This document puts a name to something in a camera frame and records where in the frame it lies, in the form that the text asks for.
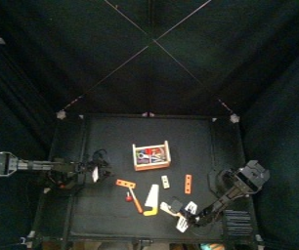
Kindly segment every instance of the black table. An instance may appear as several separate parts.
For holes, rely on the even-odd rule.
[[[171,166],[136,172],[132,144],[136,146],[169,143]],[[156,117],[85,115],[59,122],[51,150],[51,158],[63,157],[81,161],[93,152],[108,151],[113,177],[87,186],[71,195],[51,192],[41,196],[36,216],[36,231],[43,240],[117,240],[204,243],[230,241],[224,223],[204,228],[176,229],[178,219],[159,210],[156,216],[139,214],[133,203],[125,202],[127,188],[115,185],[117,179],[137,184],[135,193],[145,205],[152,184],[160,185],[159,204],[176,196],[186,204],[194,201],[199,210],[210,206],[216,195],[210,190],[210,172],[244,165],[244,152],[238,124],[228,118]],[[194,176],[192,193],[184,193],[186,175]],[[171,188],[164,189],[161,176],[167,175]],[[258,224],[251,198],[243,198],[234,206],[251,212],[255,233]],[[255,233],[243,238],[252,243]]]

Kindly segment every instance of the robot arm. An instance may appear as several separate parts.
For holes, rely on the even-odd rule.
[[[246,167],[240,168],[238,171],[227,172],[227,178],[232,181],[232,188],[199,214],[194,215],[191,211],[186,209],[171,211],[173,215],[176,213],[183,215],[190,226],[204,227],[207,224],[215,222],[220,212],[236,198],[258,193],[270,179],[270,170],[260,165],[259,161],[252,160]]]
[[[44,172],[48,180],[59,187],[69,183],[76,184],[79,175],[92,173],[93,182],[101,181],[111,176],[108,162],[103,159],[104,149],[92,155],[92,161],[65,162],[63,159],[56,161],[23,160],[12,152],[0,152],[0,178],[9,178],[19,171]]]

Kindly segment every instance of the black curtain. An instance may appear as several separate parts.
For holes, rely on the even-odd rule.
[[[264,237],[276,249],[299,249],[299,58],[243,121],[247,153],[271,170],[256,198]]]
[[[53,111],[0,46],[0,151],[25,159],[47,159],[55,120]],[[0,245],[17,243],[29,233],[37,199],[32,178],[17,174],[0,180]]]

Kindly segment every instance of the toy tool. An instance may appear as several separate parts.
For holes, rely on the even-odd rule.
[[[127,202],[133,201],[133,196],[131,195],[129,192],[127,192],[127,197],[125,197]]]
[[[153,184],[151,186],[151,191],[145,202],[145,206],[151,207],[152,210],[144,212],[145,216],[152,216],[157,214],[157,198],[159,198],[159,185]]]
[[[128,182],[128,181],[119,179],[116,181],[116,185],[129,189],[132,196],[133,196],[133,202],[135,202],[136,208],[139,210],[139,213],[143,214],[144,209],[143,209],[141,203],[140,203],[139,199],[136,198],[136,195],[133,194],[133,188],[136,187],[136,183],[132,183],[132,182]]]
[[[168,182],[168,177],[167,176],[161,176],[161,180],[163,180],[163,186],[165,189],[169,188],[169,182]]]
[[[182,212],[178,212],[175,213],[171,209],[172,207],[165,203],[165,202],[161,202],[160,204],[160,209],[168,213],[171,216],[173,217],[179,217],[179,221],[178,221],[178,225],[176,225],[176,228],[182,231],[182,232],[186,232],[187,228],[190,227],[190,223],[188,223],[188,220],[184,216],[184,211],[187,211],[190,214],[195,215],[196,214],[196,211],[198,211],[198,204],[191,201],[187,205],[187,207],[184,208],[184,211]]]
[[[192,193],[192,175],[186,175],[186,193],[191,194]]]
[[[167,210],[168,214],[172,213],[173,216],[178,216],[178,214],[182,213],[184,218],[187,218],[187,223],[184,223],[184,219],[183,221],[180,220],[180,230],[184,229],[187,225],[204,227],[216,221],[218,217],[222,216],[222,211],[236,198],[248,197],[251,194],[258,193],[263,189],[263,185],[268,179],[270,170],[259,164],[258,160],[251,160],[243,168],[239,168],[236,172],[226,170],[223,174],[218,174],[216,184],[219,187],[226,185],[226,190],[223,191],[222,197],[216,200],[216,202],[203,209],[200,213],[196,214],[195,212],[198,209],[195,204],[191,204],[190,207],[183,209],[183,205],[180,205],[182,202],[178,199],[173,200],[169,206],[161,204],[160,207],[164,211]]]
[[[140,146],[133,145],[133,164],[136,171],[167,168],[171,164],[168,141],[163,145]]]
[[[131,191],[131,193],[133,195],[133,202],[135,202],[135,205],[137,207],[139,213],[143,214],[144,213],[144,209],[143,209],[143,206],[141,206],[141,203],[140,203],[139,199],[136,198],[136,195],[133,194],[133,190],[132,190],[131,187],[129,187],[129,191]]]
[[[135,188],[136,187],[136,183],[127,182],[127,181],[120,180],[120,179],[116,181],[116,185],[125,187],[125,188]]]

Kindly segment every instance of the white object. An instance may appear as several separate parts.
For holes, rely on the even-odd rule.
[[[96,181],[99,179],[99,169],[97,169],[97,167],[95,167],[93,171],[91,172],[91,177],[92,177],[92,181],[96,183]]]
[[[258,241],[264,241],[259,234],[256,234],[256,239],[258,239]]]
[[[164,188],[169,188],[169,182],[168,182],[167,176],[161,176],[161,180],[163,180],[163,186],[164,186]]]
[[[29,232],[28,238],[35,238],[35,234],[36,234],[36,231],[32,230],[32,231]]]
[[[153,184],[151,186],[149,195],[145,202],[145,206],[151,207],[152,210],[144,212],[145,216],[152,216],[157,214],[157,199],[159,199],[159,184]]]
[[[190,211],[190,213],[192,215],[196,214],[196,211],[198,211],[198,204],[191,201],[186,207],[186,210]],[[176,225],[176,228],[182,231],[182,232],[186,232],[186,230],[188,229],[190,225],[188,225],[188,221],[187,219],[182,216],[179,221],[178,221],[178,225]]]
[[[161,209],[167,214],[169,214],[169,215],[173,216],[173,217],[182,216],[180,213],[175,214],[175,213],[169,210],[169,208],[171,208],[171,207],[168,206],[168,204],[167,204],[165,202],[161,202],[161,204],[160,204],[160,209]]]
[[[235,113],[230,116],[230,120],[232,123],[240,122],[240,116],[238,116]]]
[[[32,241],[27,242],[27,247],[28,247],[28,249],[32,249]]]
[[[44,189],[44,193],[49,193],[49,191],[51,191],[51,188],[47,187],[47,188]]]
[[[61,119],[61,120],[67,118],[67,112],[64,110],[60,110],[57,112],[57,118]]]

